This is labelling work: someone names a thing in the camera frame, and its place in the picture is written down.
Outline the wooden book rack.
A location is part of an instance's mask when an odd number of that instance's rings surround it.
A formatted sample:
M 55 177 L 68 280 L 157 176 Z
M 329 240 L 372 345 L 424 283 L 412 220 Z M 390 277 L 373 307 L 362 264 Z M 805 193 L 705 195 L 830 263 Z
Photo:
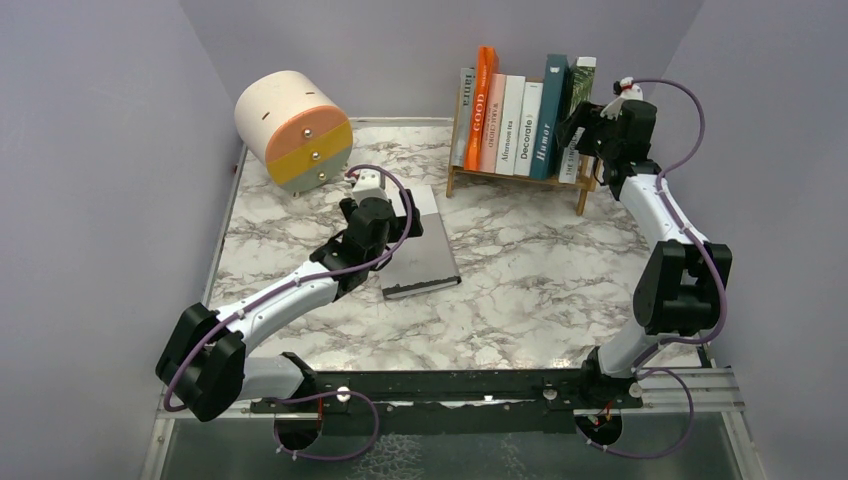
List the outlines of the wooden book rack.
M 465 170 L 462 167 L 455 166 L 448 161 L 447 166 L 447 183 L 445 187 L 445 197 L 452 198 L 454 193 L 454 184 L 455 177 L 457 175 L 466 175 L 472 177 L 481 177 L 487 179 L 498 179 L 505 180 L 511 182 L 522 182 L 526 184 L 534 184 L 534 185 L 546 185 L 551 186 L 558 189 L 573 189 L 579 192 L 578 199 L 575 206 L 575 212 L 578 216 L 582 216 L 585 207 L 587 204 L 587 200 L 589 194 L 595 192 L 599 187 L 599 182 L 595 178 L 595 174 L 599 171 L 599 167 L 594 165 L 593 157 L 581 156 L 578 162 L 578 173 L 577 178 L 574 183 L 560 183 L 556 178 L 550 178 L 546 180 L 534 180 L 529 177 L 524 176 L 509 176 L 509 175 L 501 175 L 496 173 L 486 173 L 486 172 L 478 172 Z

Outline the grey white bottom book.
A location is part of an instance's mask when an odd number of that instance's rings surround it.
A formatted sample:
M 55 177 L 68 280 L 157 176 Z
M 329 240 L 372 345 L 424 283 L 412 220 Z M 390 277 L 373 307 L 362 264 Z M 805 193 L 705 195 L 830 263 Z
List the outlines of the grey white bottom book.
M 461 277 L 441 213 L 429 185 L 413 186 L 411 199 L 420 212 L 423 233 L 410 236 L 378 272 L 385 299 L 458 285 Z

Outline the teal bottom book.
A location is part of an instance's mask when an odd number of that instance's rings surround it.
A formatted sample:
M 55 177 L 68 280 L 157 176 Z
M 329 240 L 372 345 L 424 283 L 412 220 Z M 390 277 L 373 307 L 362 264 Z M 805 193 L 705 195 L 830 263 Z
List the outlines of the teal bottom book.
M 555 130 L 568 74 L 569 61 L 565 54 L 547 55 L 530 170 L 530 178 L 533 180 L 547 180 L 553 174 Z

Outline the white Decorate book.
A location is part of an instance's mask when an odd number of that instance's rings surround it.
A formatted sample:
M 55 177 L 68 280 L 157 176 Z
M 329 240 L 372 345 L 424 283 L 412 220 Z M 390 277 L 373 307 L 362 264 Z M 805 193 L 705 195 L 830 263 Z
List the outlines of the white Decorate book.
M 525 83 L 513 171 L 515 176 L 528 177 L 531 172 L 542 91 L 541 82 Z

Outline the white Afternoon Tea book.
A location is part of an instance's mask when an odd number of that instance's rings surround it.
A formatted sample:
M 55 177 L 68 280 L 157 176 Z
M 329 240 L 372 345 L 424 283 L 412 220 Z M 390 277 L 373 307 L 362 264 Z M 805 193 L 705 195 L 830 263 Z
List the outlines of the white Afternoon Tea book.
M 525 82 L 525 76 L 506 76 L 495 167 L 495 173 L 499 175 L 511 176 L 514 173 Z

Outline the pink Warm Chord book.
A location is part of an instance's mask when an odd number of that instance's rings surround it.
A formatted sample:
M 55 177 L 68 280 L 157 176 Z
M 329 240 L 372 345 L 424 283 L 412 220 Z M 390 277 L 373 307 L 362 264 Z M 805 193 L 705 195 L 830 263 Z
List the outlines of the pink Warm Chord book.
M 495 172 L 505 84 L 506 76 L 504 74 L 497 73 L 493 76 L 483 125 L 482 145 L 479 156 L 480 172 Z

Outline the orange Good Morning book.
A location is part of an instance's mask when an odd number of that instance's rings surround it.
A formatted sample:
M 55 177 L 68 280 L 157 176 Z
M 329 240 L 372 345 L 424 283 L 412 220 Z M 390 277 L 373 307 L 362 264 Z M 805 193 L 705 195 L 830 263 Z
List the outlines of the orange Good Morning book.
M 494 46 L 478 48 L 476 84 L 471 99 L 471 119 L 464 160 L 464 168 L 478 171 L 482 151 L 483 127 L 486 119 L 487 102 L 493 75 L 497 72 L 499 57 Z

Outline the grey ianra book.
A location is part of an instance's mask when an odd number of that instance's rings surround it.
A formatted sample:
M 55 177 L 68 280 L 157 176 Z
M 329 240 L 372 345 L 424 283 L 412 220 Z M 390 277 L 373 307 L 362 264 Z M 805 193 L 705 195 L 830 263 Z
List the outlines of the grey ianra book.
M 466 144 L 472 116 L 472 97 L 476 85 L 476 70 L 464 67 L 460 71 L 460 85 L 457 112 L 454 117 L 454 132 L 452 138 L 452 153 L 450 164 L 455 167 L 464 166 Z

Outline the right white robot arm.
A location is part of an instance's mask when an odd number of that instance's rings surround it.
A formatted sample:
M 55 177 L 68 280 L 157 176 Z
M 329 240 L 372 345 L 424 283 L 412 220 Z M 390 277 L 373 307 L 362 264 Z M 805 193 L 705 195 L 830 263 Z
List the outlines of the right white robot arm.
M 726 317 L 732 253 L 712 243 L 679 210 L 658 164 L 649 159 L 657 109 L 643 100 L 580 103 L 557 128 L 559 140 L 602 162 L 603 181 L 636 220 L 652 251 L 633 293 L 633 317 L 581 366 L 579 398 L 600 407 L 627 394 L 661 348 L 706 342 Z

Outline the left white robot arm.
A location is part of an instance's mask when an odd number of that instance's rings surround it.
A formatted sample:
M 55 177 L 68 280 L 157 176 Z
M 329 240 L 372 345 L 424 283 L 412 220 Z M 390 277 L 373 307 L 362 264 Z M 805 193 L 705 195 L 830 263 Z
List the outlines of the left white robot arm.
M 219 309 L 187 307 L 155 367 L 165 386 L 164 410 L 187 410 L 206 422 L 240 400 L 271 398 L 294 411 L 309 406 L 315 386 L 297 356 L 250 354 L 283 327 L 358 288 L 407 240 L 422 235 L 412 190 L 398 194 L 400 211 L 380 187 L 356 192 L 339 203 L 346 228 L 292 273 Z

